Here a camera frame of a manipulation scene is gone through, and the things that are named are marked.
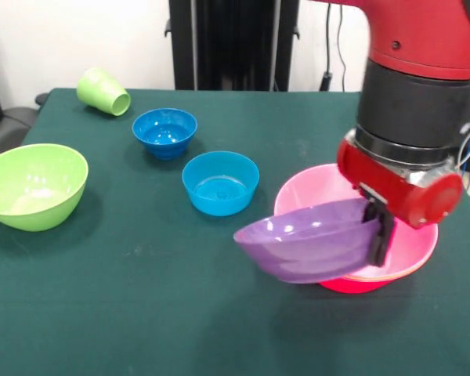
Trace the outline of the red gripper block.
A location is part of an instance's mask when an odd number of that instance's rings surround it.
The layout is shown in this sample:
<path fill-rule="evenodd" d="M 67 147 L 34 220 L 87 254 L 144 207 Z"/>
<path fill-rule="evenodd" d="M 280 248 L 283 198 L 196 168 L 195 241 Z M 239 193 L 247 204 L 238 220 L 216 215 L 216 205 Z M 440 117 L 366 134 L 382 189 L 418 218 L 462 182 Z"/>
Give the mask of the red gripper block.
<path fill-rule="evenodd" d="M 347 139 L 340 143 L 337 165 L 354 189 L 372 199 L 362 217 L 362 222 L 379 222 L 370 245 L 372 266 L 385 264 L 394 217 L 415 229 L 439 223 L 455 209 L 463 192 L 461 177 L 452 168 L 402 172 L 376 161 Z"/>

